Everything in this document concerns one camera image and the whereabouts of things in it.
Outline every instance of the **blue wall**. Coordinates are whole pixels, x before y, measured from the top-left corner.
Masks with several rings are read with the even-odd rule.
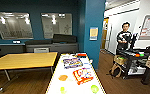
[[[79,0],[78,3],[78,16],[79,16],[79,26],[78,26],[78,43],[79,51],[84,52],[84,35],[85,35],[85,7],[86,0]]]
[[[44,40],[41,13],[72,13],[73,35],[77,36],[77,0],[0,0],[0,12],[25,12],[30,14],[35,40]],[[12,44],[13,40],[2,40],[0,44]]]
[[[90,59],[93,59],[95,69],[98,69],[104,11],[105,0],[86,0],[84,52],[87,53]],[[89,40],[90,27],[98,27],[96,41]]]

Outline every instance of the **book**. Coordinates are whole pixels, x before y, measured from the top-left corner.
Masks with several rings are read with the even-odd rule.
[[[77,84],[83,84],[93,79],[93,76],[89,70],[86,68],[78,69],[73,72],[73,75],[77,81]]]
[[[63,63],[64,63],[65,69],[83,66],[83,63],[81,62],[79,58],[64,59]]]

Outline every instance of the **chair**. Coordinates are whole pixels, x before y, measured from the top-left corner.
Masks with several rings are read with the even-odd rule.
[[[34,48],[34,53],[49,53],[49,48]]]

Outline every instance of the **man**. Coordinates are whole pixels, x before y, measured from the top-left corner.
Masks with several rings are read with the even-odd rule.
[[[117,35],[117,49],[126,50],[128,48],[128,43],[131,41],[131,32],[128,31],[130,24],[128,22],[123,23],[123,31],[119,32]]]

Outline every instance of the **wooden table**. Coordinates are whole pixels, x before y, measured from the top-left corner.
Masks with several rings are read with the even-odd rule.
[[[55,68],[52,79],[47,88],[46,94],[62,94],[60,91],[61,87],[65,88],[66,91],[65,94],[94,94],[91,91],[92,85],[96,85],[99,88],[99,91],[96,94],[106,94],[92,65],[89,63],[89,59],[80,58],[80,60],[83,63],[82,67],[65,69],[63,59],[71,59],[71,58],[75,57],[72,55],[64,55],[64,54],[61,55],[59,62]],[[75,80],[75,77],[73,76],[73,71],[81,68],[89,69],[94,78],[89,82],[78,85],[77,81]],[[67,75],[68,76],[67,80],[60,81],[58,79],[60,75]]]
[[[54,65],[57,52],[7,54],[0,58],[0,70],[5,70],[8,82],[11,80],[7,69],[51,67]]]

